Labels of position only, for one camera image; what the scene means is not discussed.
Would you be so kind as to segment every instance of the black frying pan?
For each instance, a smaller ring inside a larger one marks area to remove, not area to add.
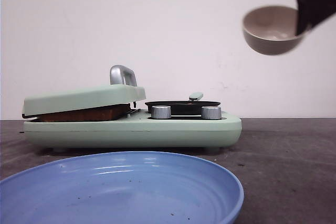
[[[220,102],[206,101],[158,101],[146,102],[148,112],[151,113],[152,106],[170,106],[172,115],[200,115],[203,106],[218,106]]]

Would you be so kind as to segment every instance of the white backdrop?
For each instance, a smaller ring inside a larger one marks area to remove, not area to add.
[[[147,101],[195,91],[241,117],[336,116],[336,17],[281,56],[254,52],[242,17],[295,0],[2,0],[1,118],[24,97],[134,70]]]

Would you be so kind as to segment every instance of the blue plate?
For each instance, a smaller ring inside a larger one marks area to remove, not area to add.
[[[227,169],[165,152],[62,159],[0,187],[1,224],[233,223],[244,198]]]

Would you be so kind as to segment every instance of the stove lid handle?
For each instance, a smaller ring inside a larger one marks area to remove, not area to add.
[[[199,101],[203,97],[202,92],[195,92],[189,95],[189,101]]]
[[[123,65],[115,65],[110,69],[110,83],[137,86],[134,71]]]

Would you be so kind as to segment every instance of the gray tabletop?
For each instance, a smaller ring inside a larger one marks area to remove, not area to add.
[[[23,121],[1,121],[1,178],[50,161],[130,149],[54,153],[25,141]],[[216,162],[241,181],[245,199],[235,223],[336,223],[336,119],[243,119],[237,144],[146,148]]]

